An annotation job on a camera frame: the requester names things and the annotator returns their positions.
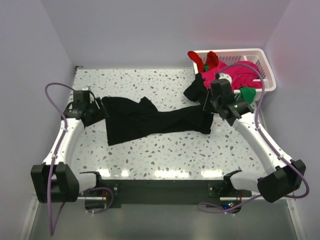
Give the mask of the black t-shirt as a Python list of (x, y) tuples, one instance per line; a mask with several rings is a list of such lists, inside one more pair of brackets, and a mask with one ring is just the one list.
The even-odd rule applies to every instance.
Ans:
[(105, 118), (107, 144), (122, 144), (151, 134), (185, 131), (210, 134), (214, 115), (203, 110), (207, 89), (200, 73), (195, 75), (183, 94), (199, 105), (161, 112), (146, 97), (139, 102), (124, 97), (103, 97), (102, 103), (108, 114)]

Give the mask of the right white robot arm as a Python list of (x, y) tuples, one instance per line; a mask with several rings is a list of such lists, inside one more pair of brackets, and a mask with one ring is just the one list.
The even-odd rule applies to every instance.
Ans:
[(281, 198), (299, 199), (294, 195), (305, 180), (306, 165), (293, 160), (271, 138), (258, 120), (258, 111), (234, 94), (213, 94), (207, 91), (203, 109), (218, 114), (246, 140), (260, 160), (265, 175), (235, 170), (224, 176), (223, 192), (230, 197), (240, 190), (260, 193), (269, 203)]

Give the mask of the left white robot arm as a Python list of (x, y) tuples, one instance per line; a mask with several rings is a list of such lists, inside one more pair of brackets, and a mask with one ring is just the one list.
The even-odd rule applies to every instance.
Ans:
[(78, 140), (85, 128), (104, 120), (108, 114), (97, 97), (93, 102), (78, 101), (66, 108), (56, 140), (41, 164), (33, 165), (30, 171), (37, 199), (52, 203), (75, 202), (80, 193), (87, 191), (99, 196), (104, 190), (102, 177), (96, 171), (82, 172), (75, 176), (69, 164)]

